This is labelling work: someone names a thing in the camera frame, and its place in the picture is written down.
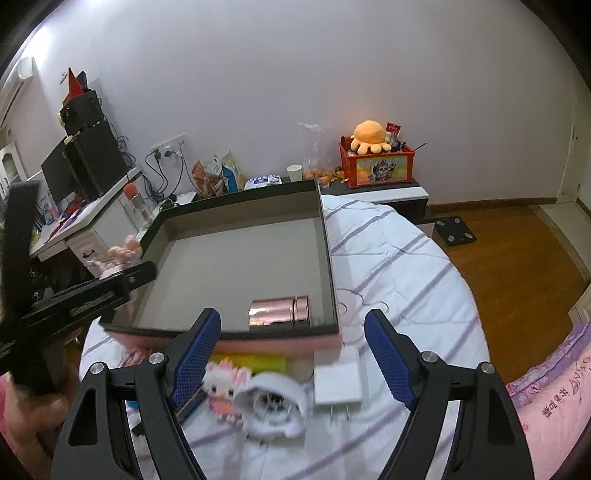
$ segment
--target person's hand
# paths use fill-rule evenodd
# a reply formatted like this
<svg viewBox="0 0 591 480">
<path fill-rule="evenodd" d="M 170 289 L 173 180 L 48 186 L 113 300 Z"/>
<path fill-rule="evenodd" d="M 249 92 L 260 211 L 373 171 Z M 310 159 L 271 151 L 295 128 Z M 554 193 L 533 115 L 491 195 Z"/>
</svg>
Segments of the person's hand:
<svg viewBox="0 0 591 480">
<path fill-rule="evenodd" d="M 30 397 L 8 381 L 4 410 L 6 429 L 15 455 L 35 480 L 49 478 L 51 458 L 46 450 L 53 452 L 77 388 L 78 379 L 73 372 L 63 394 Z"/>
</svg>

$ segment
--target white power adapter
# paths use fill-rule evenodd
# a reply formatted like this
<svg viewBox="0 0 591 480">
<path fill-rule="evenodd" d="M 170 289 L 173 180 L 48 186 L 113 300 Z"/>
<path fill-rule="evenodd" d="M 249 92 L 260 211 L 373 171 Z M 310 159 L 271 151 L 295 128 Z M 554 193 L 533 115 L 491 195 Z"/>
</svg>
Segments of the white power adapter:
<svg viewBox="0 0 591 480">
<path fill-rule="evenodd" d="M 314 352 L 314 405 L 344 406 L 349 420 L 349 406 L 363 400 L 359 351 L 354 346 L 341 350 Z"/>
</svg>

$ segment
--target electrical outlet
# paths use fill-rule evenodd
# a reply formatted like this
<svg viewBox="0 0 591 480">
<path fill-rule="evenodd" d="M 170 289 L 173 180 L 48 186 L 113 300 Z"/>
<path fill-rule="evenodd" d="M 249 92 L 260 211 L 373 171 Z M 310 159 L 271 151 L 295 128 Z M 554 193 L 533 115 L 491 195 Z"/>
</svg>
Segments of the electrical outlet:
<svg viewBox="0 0 591 480">
<path fill-rule="evenodd" d="M 154 151 L 156 148 L 158 148 L 158 150 L 160 150 L 160 153 L 164 157 L 164 154 L 166 153 L 167 150 L 173 151 L 173 152 L 178 152 L 178 151 L 182 151 L 183 154 L 185 154 L 185 152 L 187 151 L 187 135 L 186 134 L 182 134 L 179 135 L 177 137 L 174 137 L 171 140 L 167 140 L 166 142 L 161 143 L 160 145 L 156 145 L 155 147 L 152 147 L 151 151 Z M 171 155 L 168 157 L 168 159 L 172 162 L 176 162 L 178 160 L 178 156 L 177 155 Z"/>
</svg>

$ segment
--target white bedsheet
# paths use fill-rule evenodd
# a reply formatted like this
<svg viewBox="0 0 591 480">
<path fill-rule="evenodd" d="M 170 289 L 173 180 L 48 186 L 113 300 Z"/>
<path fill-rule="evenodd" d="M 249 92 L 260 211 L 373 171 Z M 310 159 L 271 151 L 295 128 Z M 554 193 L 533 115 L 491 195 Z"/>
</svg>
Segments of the white bedsheet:
<svg viewBox="0 0 591 480">
<path fill-rule="evenodd" d="M 218 423 L 206 405 L 183 428 L 210 480 L 375 480 L 400 436 L 408 413 L 395 401 L 363 337 L 362 322 L 381 308 L 397 331 L 421 351 L 475 367 L 488 347 L 472 294 L 443 251 L 418 228 L 383 205 L 322 197 L 346 343 L 361 352 L 364 397 L 346 421 L 309 412 L 306 433 L 268 445 Z M 116 368 L 124 349 L 95 320 L 86 339 L 80 376 L 101 360 Z M 312 399 L 312 386 L 307 386 Z M 452 441 L 458 402 L 450 403 L 429 479 L 439 479 Z M 143 437 L 136 442 L 145 479 L 158 478 Z"/>
</svg>

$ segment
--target plastic bag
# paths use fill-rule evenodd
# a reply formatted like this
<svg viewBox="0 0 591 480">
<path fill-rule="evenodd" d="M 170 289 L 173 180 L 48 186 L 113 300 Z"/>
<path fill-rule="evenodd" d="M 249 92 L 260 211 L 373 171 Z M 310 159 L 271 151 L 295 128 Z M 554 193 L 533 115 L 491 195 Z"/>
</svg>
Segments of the plastic bag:
<svg viewBox="0 0 591 480">
<path fill-rule="evenodd" d="M 313 141 L 307 149 L 302 162 L 303 179 L 318 179 L 321 185 L 327 186 L 335 169 L 334 158 L 338 153 L 333 141 L 331 141 L 330 129 L 319 124 L 300 123 L 309 131 Z"/>
<path fill-rule="evenodd" d="M 228 193 L 228 187 L 226 186 L 226 179 L 222 175 L 223 166 L 222 162 L 214 155 L 213 160 L 205 167 L 205 173 L 207 179 L 213 188 L 213 192 L 216 197 L 225 195 Z"/>
<path fill-rule="evenodd" d="M 230 193 L 244 190 L 244 175 L 232 150 L 228 150 L 228 153 L 222 158 L 222 174 L 226 179 L 226 186 Z"/>
<path fill-rule="evenodd" d="M 195 180 L 195 187 L 200 199 L 206 199 L 213 196 L 213 188 L 209 183 L 209 178 L 205 172 L 203 164 L 197 160 L 191 171 L 191 176 Z"/>
</svg>

